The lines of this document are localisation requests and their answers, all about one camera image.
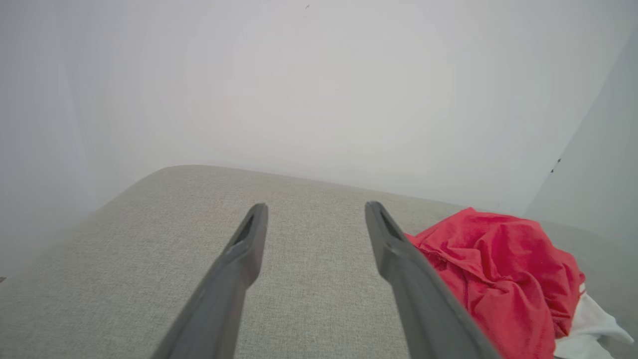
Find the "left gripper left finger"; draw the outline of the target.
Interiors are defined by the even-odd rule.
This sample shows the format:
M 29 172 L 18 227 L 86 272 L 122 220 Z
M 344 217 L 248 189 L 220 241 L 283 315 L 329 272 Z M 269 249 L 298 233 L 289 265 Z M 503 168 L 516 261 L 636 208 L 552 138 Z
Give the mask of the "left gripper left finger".
M 245 296 L 260 274 L 267 225 L 267 205 L 253 205 L 161 340 L 154 359 L 234 357 Z

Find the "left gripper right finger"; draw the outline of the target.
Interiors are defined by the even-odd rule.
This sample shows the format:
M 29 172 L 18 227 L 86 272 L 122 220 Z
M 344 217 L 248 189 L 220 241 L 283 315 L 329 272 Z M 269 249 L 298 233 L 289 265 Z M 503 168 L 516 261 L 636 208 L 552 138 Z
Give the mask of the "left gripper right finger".
M 491 341 L 380 202 L 365 204 L 365 223 L 378 271 L 396 298 L 410 357 L 498 359 Z

